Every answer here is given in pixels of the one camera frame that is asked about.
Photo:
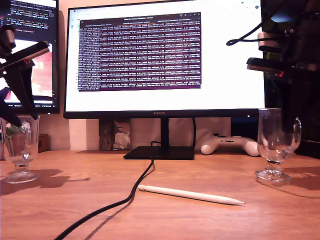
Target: wooden desk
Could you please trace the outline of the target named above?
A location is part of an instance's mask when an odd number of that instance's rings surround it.
[[[1,180],[1,239],[52,240],[88,213],[126,198],[150,160],[122,154],[39,154],[30,169],[36,181]],[[104,212],[73,231],[72,240],[318,240],[320,161],[294,156],[285,163],[291,185],[255,181],[266,160],[241,154],[156,160],[143,184],[235,198],[224,205],[138,191],[134,201]],[[14,169],[1,162],[1,179]]]

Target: monitor stand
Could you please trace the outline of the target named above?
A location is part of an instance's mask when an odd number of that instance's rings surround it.
[[[169,146],[169,118],[160,118],[161,146],[138,146],[126,154],[124,159],[194,160],[192,146]]]

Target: glass cup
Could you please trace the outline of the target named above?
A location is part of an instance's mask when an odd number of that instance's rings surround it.
[[[259,109],[258,152],[266,158],[267,165],[256,172],[258,182],[287,183],[290,176],[283,173],[283,162],[299,147],[301,141],[301,122],[295,119],[293,132],[284,132],[281,109]]]
[[[4,179],[8,184],[22,184],[38,178],[29,171],[29,163],[38,155],[39,118],[18,116],[22,126],[17,127],[1,118],[4,159],[15,165],[15,171]]]

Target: game controller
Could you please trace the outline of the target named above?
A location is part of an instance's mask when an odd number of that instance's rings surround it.
[[[214,134],[212,139],[203,143],[201,152],[203,155],[209,155],[219,147],[240,147],[252,157],[259,155],[256,141],[242,136],[219,136],[217,133]]]

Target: monitor screen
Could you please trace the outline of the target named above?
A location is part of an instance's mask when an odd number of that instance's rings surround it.
[[[70,8],[64,116],[231,117],[264,107],[263,72],[246,64],[262,57],[257,43],[226,46],[260,22],[259,0]]]
[[[0,19],[1,26],[15,28],[15,44],[12,53],[30,47],[39,41],[47,41],[49,50],[33,59],[31,85],[34,105],[39,113],[58,113],[58,1],[11,0],[10,13]],[[10,91],[4,78],[0,78],[0,90],[7,93],[5,102],[18,114],[24,113],[20,101]]]

